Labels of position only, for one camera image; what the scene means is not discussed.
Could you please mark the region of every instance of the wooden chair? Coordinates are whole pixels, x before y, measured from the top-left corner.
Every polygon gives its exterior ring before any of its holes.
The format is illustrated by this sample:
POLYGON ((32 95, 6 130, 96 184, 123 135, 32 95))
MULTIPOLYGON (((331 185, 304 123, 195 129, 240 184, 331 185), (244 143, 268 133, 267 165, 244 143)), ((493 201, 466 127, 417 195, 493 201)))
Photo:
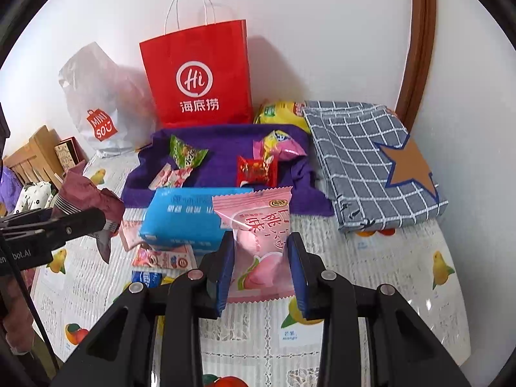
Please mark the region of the wooden chair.
POLYGON ((23 184, 53 182, 60 189, 64 170, 54 150, 58 143, 56 133, 44 125, 27 144, 4 158, 4 166, 14 171, 23 184))

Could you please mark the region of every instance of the blue package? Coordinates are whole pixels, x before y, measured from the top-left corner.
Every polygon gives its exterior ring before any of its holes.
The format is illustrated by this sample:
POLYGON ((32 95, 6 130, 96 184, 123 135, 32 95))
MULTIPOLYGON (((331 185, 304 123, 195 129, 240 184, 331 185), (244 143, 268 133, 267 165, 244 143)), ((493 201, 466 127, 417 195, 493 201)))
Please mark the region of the blue package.
POLYGON ((140 272, 137 270, 133 271, 131 282, 141 282, 147 286, 147 288, 156 288, 160 286, 163 275, 157 272, 140 272))
POLYGON ((220 217, 212 197, 246 194, 252 188, 158 188, 140 228, 140 237, 152 245, 191 244, 196 253, 214 252, 223 239, 220 217))

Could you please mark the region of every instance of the wooden door frame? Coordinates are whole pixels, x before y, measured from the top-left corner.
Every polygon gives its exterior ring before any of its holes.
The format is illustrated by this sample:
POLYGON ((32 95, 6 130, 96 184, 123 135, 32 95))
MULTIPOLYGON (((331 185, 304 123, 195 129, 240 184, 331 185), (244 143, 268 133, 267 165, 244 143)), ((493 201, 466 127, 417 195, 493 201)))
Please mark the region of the wooden door frame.
POLYGON ((396 114, 409 132, 416 119, 428 78, 436 16, 437 0, 412 0, 410 45, 396 104, 396 114))

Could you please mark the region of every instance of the tabletop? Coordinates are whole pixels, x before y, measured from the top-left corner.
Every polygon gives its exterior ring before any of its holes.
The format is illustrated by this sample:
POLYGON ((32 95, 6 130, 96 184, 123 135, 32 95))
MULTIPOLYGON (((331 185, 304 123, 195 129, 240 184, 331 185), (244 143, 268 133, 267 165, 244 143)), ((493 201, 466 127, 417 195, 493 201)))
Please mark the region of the tabletop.
MULTIPOLYGON (((91 177, 105 169, 104 184, 120 195, 127 174, 138 166, 135 153, 94 157, 84 169, 91 177)), ((128 209, 126 220, 141 220, 144 209, 128 209)), ((307 251, 321 256, 328 269, 353 284, 376 288, 394 285, 432 329, 457 364, 470 355, 468 321, 457 274, 432 286, 433 256, 439 251, 453 266, 436 220, 399 228, 393 236, 343 234, 335 218, 293 215, 292 231, 300 232, 307 251)), ((66 274, 38 269, 32 296, 52 346, 63 361, 75 345, 65 327, 91 329, 131 280, 136 251, 125 252, 119 236, 112 239, 109 265, 100 258, 95 240, 82 237, 66 244, 66 274)), ((200 321, 203 372, 233 375, 249 386, 316 386, 323 324, 295 323, 282 328, 292 298, 228 304, 218 320, 200 321)), ((362 379, 369 385, 365 323, 360 319, 362 379)), ((156 339, 153 386, 159 384, 161 339, 156 339)))

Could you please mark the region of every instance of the folded checkered towel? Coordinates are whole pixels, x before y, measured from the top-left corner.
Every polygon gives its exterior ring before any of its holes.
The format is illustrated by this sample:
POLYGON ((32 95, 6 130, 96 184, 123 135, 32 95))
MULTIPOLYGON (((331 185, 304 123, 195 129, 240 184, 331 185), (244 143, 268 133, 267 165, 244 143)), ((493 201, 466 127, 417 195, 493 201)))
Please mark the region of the folded checkered towel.
POLYGON ((386 106, 308 101, 304 116, 339 230, 383 230, 441 215, 448 201, 411 135, 386 106))

